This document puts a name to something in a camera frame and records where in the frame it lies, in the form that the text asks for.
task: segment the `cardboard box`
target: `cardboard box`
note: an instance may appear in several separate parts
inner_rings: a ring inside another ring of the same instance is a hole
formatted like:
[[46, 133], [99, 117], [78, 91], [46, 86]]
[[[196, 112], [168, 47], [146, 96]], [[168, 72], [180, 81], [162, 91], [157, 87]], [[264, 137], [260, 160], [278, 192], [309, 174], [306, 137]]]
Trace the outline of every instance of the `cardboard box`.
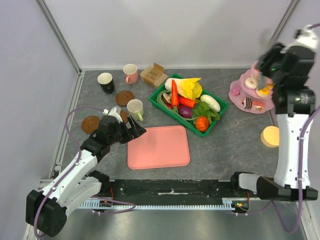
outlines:
[[141, 80], [145, 84], [157, 89], [168, 78], [168, 75], [164, 74], [164, 70], [165, 68], [163, 66], [154, 63], [153, 66], [148, 66], [140, 73]]

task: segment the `orange carrot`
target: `orange carrot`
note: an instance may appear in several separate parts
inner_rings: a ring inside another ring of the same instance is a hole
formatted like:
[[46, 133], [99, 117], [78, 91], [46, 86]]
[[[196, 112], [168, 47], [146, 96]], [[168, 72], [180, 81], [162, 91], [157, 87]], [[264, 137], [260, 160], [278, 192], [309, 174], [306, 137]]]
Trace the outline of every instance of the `orange carrot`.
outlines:
[[172, 79], [171, 105], [174, 107], [179, 105], [177, 84], [176, 84], [175, 80], [173, 80], [173, 79]]
[[178, 96], [179, 99], [179, 104], [185, 105], [189, 108], [194, 108], [196, 106], [196, 101], [189, 99], [189, 98], [185, 98], [183, 96]]

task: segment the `black cup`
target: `black cup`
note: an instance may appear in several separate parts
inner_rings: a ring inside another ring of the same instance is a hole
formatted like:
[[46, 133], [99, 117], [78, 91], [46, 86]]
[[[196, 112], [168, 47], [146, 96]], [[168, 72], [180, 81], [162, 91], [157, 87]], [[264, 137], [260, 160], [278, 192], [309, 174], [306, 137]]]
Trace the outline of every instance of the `black cup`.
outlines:
[[112, 94], [115, 91], [114, 79], [108, 72], [101, 73], [98, 76], [98, 83], [106, 94]]

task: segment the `orange pumpkin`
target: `orange pumpkin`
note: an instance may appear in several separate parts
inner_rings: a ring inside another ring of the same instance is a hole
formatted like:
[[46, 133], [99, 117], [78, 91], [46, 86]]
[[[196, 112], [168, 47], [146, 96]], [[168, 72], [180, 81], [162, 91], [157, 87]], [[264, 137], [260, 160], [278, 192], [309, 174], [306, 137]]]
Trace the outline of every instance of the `orange pumpkin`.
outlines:
[[204, 133], [209, 128], [209, 121], [205, 116], [200, 116], [195, 121], [195, 128]]

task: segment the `green plastic tray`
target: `green plastic tray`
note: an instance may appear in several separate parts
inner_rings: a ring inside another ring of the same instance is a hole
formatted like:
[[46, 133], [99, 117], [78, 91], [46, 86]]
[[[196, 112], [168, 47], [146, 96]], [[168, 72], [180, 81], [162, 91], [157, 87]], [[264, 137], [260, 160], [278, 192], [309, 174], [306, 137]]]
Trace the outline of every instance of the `green plastic tray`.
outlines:
[[[179, 74], [173, 74], [170, 78], [175, 78], [175, 79], [183, 79], [184, 77], [180, 76]], [[165, 107], [161, 106], [160, 104], [158, 104], [156, 102], [157, 96], [159, 95], [159, 93], [163, 90], [165, 90], [165, 84], [162, 84], [150, 97], [149, 100], [152, 103], [153, 106], [155, 106], [157, 109], [160, 109], [162, 112], [164, 112], [165, 114], [169, 115], [170, 117], [172, 117], [174, 120], [176, 120], [177, 122], [179, 122], [180, 124], [182, 124], [183, 126], [185, 126], [186, 128], [188, 128], [189, 130], [191, 130], [193, 133], [197, 134], [199, 137], [203, 138], [205, 136], [208, 135], [208, 133], [211, 131], [211, 129], [214, 127], [214, 125], [216, 125], [216, 123], [218, 122], [217, 120], [215, 120], [208, 128], [208, 130], [206, 132], [200, 132], [199, 130], [196, 129], [195, 126], [193, 126], [191, 123], [185, 122], [182, 118], [180, 118], [179, 116], [175, 115], [174, 113], [172, 113], [170, 110], [166, 109]], [[225, 101], [223, 101], [222, 99], [218, 98], [217, 96], [211, 94], [210, 92], [207, 92], [206, 90], [202, 90], [202, 94], [201, 95], [210, 95], [211, 97], [213, 97], [215, 100], [217, 100], [217, 102], [220, 104], [220, 118], [222, 117], [222, 115], [224, 114], [224, 112], [227, 110], [229, 104]]]

